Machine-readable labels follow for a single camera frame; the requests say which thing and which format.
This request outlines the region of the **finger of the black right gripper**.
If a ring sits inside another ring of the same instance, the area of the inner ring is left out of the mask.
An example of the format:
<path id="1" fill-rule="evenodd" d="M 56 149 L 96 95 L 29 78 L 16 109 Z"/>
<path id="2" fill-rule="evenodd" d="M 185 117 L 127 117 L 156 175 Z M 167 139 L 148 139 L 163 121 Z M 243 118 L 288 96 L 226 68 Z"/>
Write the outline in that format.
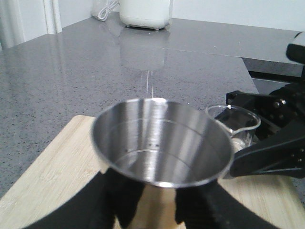
<path id="1" fill-rule="evenodd" d="M 305 135 L 274 135 L 234 155 L 225 179 L 252 175 L 305 177 Z"/>

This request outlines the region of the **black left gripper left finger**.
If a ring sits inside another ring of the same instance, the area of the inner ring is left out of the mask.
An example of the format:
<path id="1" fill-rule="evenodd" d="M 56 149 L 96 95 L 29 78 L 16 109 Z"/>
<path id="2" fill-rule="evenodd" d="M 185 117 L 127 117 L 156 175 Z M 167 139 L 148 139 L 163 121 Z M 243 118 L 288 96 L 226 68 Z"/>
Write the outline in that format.
<path id="1" fill-rule="evenodd" d="M 98 173 L 75 196 L 30 229 L 112 229 L 117 220 L 126 229 L 136 214 L 143 192 L 141 182 L 113 169 Z"/>

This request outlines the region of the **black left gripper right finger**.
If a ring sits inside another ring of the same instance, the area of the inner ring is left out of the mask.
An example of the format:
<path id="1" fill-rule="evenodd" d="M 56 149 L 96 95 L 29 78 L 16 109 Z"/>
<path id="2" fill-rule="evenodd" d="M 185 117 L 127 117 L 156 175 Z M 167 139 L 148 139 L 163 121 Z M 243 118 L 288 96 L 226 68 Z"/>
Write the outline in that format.
<path id="1" fill-rule="evenodd" d="M 275 229 L 232 197 L 218 182 L 176 190 L 175 221 L 187 229 Z"/>

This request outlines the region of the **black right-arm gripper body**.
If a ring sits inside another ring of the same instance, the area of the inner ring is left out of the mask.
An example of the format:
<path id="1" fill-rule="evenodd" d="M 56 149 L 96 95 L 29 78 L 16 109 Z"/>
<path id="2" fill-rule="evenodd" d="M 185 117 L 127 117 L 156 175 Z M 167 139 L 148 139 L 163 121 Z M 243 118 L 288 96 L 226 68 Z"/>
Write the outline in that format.
<path id="1" fill-rule="evenodd" d="M 289 83 L 270 94 L 233 91 L 226 103 L 247 109 L 261 119 L 255 135 L 263 141 L 279 131 L 305 136 L 305 83 Z"/>

